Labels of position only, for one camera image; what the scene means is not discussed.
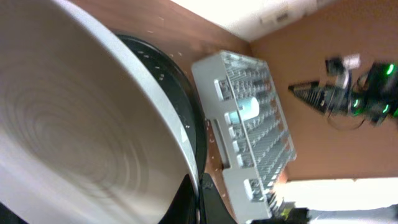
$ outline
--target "green led light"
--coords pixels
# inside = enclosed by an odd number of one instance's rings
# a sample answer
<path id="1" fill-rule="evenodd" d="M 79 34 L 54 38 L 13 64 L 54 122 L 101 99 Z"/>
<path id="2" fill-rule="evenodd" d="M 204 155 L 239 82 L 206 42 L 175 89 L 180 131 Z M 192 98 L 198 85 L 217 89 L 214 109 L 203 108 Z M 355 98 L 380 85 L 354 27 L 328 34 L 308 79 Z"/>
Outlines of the green led light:
<path id="1" fill-rule="evenodd" d="M 363 109 L 359 109 L 357 111 L 354 112 L 354 116 L 358 116 L 363 112 Z"/>
<path id="2" fill-rule="evenodd" d="M 394 70 L 394 65 L 390 64 L 390 67 L 388 68 L 388 71 L 387 71 L 387 75 L 391 75 L 393 70 Z"/>
<path id="3" fill-rule="evenodd" d="M 389 107 L 390 107 L 390 105 L 386 105 L 386 107 L 384 108 L 383 113 L 387 112 Z"/>
<path id="4" fill-rule="evenodd" d="M 355 100 L 354 107 L 358 106 L 359 100 Z"/>

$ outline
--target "black wire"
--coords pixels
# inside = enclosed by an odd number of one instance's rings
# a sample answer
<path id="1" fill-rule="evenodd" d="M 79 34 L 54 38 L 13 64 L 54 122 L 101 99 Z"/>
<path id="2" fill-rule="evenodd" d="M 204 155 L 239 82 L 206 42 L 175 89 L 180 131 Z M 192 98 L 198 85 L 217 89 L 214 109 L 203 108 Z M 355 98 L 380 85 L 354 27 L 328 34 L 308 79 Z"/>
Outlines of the black wire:
<path id="1" fill-rule="evenodd" d="M 359 124 L 357 124 L 356 126 L 353 127 L 341 127 L 338 124 L 336 124 L 333 120 L 331 120 L 331 111 L 329 111 L 329 115 L 328 115 L 328 124 L 330 126 L 332 126 L 333 128 L 335 128 L 336 130 L 339 131 L 352 131 L 352 130 L 356 130 L 358 128 L 360 128 L 362 126 L 362 124 L 365 122 L 365 119 L 363 119 Z"/>
<path id="2" fill-rule="evenodd" d="M 351 87 L 350 91 L 353 91 L 353 90 L 354 90 L 355 85 L 358 86 L 359 91 L 365 91 L 364 88 L 363 88 L 363 86 L 361 86 L 360 81 L 361 81 L 366 75 L 368 75 L 368 73 L 362 74 L 362 75 L 356 80 L 356 82 L 354 83 L 354 85 Z M 342 126 L 336 124 L 336 123 L 331 119 L 331 111 L 329 111 L 329 115 L 328 115 L 328 119 L 327 119 L 327 120 L 328 120 L 328 124 L 329 124 L 330 126 L 332 126 L 333 128 L 335 128 L 336 130 L 339 130 L 339 131 L 352 131 L 352 130 L 356 130 L 356 129 L 360 128 L 360 127 L 362 126 L 362 124 L 365 122 L 365 119 L 363 119 L 363 120 L 362 120 L 360 123 L 358 123 L 356 126 L 353 126 L 353 127 L 350 127 L 350 128 L 349 128 L 349 127 L 342 127 Z"/>
<path id="3" fill-rule="evenodd" d="M 365 76 L 367 76 L 367 75 L 368 75 L 367 73 L 362 74 L 362 75 L 356 80 L 355 84 L 353 85 L 353 89 L 354 89 L 354 86 L 357 85 L 357 86 L 358 86 L 358 89 L 359 89 L 361 92 L 362 92 L 362 91 L 365 91 L 364 88 L 363 88 L 363 86 L 361 86 L 360 81 L 361 81 Z"/>

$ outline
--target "wooden wall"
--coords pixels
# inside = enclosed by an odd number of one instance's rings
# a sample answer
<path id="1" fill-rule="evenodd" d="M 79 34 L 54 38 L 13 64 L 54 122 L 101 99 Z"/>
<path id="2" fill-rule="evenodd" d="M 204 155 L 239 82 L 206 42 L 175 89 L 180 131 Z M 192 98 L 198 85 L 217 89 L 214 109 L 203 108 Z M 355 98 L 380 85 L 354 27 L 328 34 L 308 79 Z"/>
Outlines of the wooden wall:
<path id="1" fill-rule="evenodd" d="M 398 1 L 341 0 L 254 41 L 251 47 L 255 57 L 269 64 L 297 150 L 297 160 L 288 165 L 290 180 L 398 175 L 395 122 L 337 131 L 327 124 L 326 116 L 287 91 L 291 83 L 327 80 L 324 60 L 330 56 L 360 53 L 362 66 L 355 70 L 355 79 L 374 60 L 398 61 Z"/>

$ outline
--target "white bowl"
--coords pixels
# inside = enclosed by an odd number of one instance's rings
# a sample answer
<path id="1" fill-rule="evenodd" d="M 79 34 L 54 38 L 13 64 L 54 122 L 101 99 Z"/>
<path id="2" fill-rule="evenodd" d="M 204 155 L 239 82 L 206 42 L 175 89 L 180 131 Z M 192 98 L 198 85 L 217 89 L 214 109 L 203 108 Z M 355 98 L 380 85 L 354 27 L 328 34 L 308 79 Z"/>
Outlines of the white bowl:
<path id="1" fill-rule="evenodd" d="M 67 1 L 2 2 L 0 201 L 29 223 L 157 223 L 197 167 L 137 57 Z"/>

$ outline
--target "dish rack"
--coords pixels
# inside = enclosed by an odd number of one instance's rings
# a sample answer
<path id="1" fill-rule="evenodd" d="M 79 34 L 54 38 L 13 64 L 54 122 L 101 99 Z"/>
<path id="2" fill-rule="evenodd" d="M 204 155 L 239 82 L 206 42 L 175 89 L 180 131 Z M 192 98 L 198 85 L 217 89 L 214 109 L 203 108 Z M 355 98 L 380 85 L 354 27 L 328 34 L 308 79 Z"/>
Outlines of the dish rack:
<path id="1" fill-rule="evenodd" d="M 272 187 L 295 151 L 267 64 L 222 51 L 194 63 L 192 72 L 237 221 L 270 218 Z M 253 97 L 259 114 L 243 121 L 238 101 Z M 238 123 L 230 118 L 235 112 Z"/>

